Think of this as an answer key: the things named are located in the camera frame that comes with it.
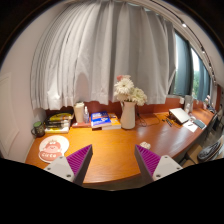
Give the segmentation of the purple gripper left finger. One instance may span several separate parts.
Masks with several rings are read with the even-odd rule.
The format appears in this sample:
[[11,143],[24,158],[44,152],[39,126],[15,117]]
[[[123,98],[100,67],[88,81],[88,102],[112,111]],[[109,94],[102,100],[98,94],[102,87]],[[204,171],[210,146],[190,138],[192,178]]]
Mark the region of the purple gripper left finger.
[[59,156],[44,170],[81,186],[92,155],[92,146],[88,145],[67,157]]

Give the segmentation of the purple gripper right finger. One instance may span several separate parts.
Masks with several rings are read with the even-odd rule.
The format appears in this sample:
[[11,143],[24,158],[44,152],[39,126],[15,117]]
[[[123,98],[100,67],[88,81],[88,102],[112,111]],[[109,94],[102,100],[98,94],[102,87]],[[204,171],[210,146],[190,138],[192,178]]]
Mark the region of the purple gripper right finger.
[[134,155],[145,183],[154,182],[182,169],[168,155],[159,156],[140,145],[135,146]]

